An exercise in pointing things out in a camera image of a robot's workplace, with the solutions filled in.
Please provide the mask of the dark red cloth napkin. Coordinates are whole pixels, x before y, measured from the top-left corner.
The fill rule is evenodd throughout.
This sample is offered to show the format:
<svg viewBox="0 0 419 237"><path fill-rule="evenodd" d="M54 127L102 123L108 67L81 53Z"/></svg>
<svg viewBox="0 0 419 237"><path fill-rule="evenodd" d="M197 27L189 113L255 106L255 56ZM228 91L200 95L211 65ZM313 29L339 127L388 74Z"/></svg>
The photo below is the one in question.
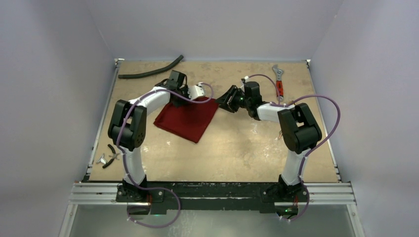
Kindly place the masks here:
<svg viewBox="0 0 419 237"><path fill-rule="evenodd" d="M176 107L168 103L159 113L154 125L193 143L198 143L213 119L218 104L214 99L207 103L187 103Z"/></svg>

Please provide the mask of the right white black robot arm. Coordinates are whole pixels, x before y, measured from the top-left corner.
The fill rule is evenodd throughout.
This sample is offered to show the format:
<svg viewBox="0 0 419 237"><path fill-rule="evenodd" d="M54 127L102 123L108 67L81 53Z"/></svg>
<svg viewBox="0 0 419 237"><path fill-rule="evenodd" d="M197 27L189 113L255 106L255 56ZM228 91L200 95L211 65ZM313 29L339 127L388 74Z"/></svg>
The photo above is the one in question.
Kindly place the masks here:
<svg viewBox="0 0 419 237"><path fill-rule="evenodd" d="M259 84L255 81L244 83L242 88L231 86L215 102L228 112L235 113L243 108L255 120L272 121L280 125L288 154L279 177L281 185L277 188L277 194L284 201L295 197L295 185L301 183L305 167L303 160L322 139L322 132L309 106L306 103L287 106L266 102L262 99Z"/></svg>

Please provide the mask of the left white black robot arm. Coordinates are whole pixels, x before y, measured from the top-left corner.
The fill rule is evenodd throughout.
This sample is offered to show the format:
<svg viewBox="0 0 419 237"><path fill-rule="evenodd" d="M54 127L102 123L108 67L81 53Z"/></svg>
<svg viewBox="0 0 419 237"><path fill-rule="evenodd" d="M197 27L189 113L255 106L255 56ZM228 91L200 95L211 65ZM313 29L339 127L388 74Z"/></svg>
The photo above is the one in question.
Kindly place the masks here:
<svg viewBox="0 0 419 237"><path fill-rule="evenodd" d="M122 152L125 173L123 181L131 185L128 196L135 202L141 202L147 197L147 188L141 185L146 174L139 147L145 140L148 115L169 102L182 105L191 100L187 75L171 71L168 79L156 84L147 93L131 100L120 99L115 103L108 137Z"/></svg>

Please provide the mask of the black foam tube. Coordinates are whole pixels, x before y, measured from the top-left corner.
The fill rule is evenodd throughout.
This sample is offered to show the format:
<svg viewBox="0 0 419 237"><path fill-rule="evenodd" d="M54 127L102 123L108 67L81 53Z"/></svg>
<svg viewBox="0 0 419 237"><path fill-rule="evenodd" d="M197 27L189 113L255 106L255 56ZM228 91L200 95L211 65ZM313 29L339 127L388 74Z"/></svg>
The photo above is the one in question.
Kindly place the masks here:
<svg viewBox="0 0 419 237"><path fill-rule="evenodd" d="M155 69L155 70L152 70L152 71L148 71L148 72L139 73L139 74L118 75L118 78L119 79L141 79L141 78L146 78L146 77L158 75L158 74L161 74L161 73L164 73L166 71L169 71L169 70L173 69L183 59L184 59L184 55L179 55L174 61L172 61L170 64L166 65L165 67Z"/></svg>

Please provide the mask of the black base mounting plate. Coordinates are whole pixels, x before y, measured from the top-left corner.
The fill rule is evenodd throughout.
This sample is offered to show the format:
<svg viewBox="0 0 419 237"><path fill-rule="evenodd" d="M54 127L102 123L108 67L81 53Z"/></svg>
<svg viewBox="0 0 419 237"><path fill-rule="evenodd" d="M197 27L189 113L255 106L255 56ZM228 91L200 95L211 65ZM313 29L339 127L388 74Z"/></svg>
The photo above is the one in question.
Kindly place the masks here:
<svg viewBox="0 0 419 237"><path fill-rule="evenodd" d="M144 190L125 181L117 185L116 202L142 205L145 213L168 210L258 211L296 215L307 201L302 184L283 182L176 182L147 181Z"/></svg>

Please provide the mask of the aluminium rail frame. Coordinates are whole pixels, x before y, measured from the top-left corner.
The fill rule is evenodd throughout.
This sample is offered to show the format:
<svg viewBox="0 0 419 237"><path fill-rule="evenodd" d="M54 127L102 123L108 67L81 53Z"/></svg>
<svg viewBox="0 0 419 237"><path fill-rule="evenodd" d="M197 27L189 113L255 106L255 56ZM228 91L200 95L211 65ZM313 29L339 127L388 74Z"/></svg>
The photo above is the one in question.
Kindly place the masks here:
<svg viewBox="0 0 419 237"><path fill-rule="evenodd" d="M118 99L141 96L168 73L145 79L117 79L96 137L86 182L75 183L61 234L69 237L362 237L355 195L340 180L330 143L309 155L304 179L310 201L296 221L258 211L168 210L145 213L142 205L116 202L123 167L117 161L102 169L96 161L108 154L107 129ZM201 140L194 144L147 121L141 147L149 181L276 182L286 163L278 124L255 121L247 111L217 110Z"/></svg>

